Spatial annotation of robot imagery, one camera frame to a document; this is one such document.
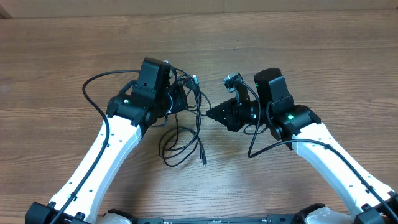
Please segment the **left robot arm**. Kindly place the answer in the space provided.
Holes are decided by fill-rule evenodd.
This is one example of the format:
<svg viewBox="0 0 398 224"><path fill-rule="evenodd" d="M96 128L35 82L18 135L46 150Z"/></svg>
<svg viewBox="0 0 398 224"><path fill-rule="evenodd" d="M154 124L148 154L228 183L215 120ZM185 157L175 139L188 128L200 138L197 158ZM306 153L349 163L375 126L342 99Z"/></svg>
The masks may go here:
<svg viewBox="0 0 398 224"><path fill-rule="evenodd" d="M26 223L95 223L119 168L159 118L187 108L171 64L145 58L138 78L125 84L100 111L102 127L68 182L43 205L34 202Z"/></svg>

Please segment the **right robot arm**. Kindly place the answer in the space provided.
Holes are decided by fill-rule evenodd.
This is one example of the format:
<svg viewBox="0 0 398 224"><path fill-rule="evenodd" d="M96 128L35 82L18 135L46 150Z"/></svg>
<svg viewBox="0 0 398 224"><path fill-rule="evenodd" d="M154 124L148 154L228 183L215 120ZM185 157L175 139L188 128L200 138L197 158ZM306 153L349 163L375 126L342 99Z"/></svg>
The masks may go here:
<svg viewBox="0 0 398 224"><path fill-rule="evenodd" d="M397 223L397 192L363 168L332 136L321 118L309 107L294 103L279 68L268 68L254 76L253 90L238 73L224 78L223 84L236 97L206 112L207 117L237 132L245 124L264 125L276 142L257 152L256 157L285 145L304 158L338 194L348 213L314 203L287 223Z"/></svg>

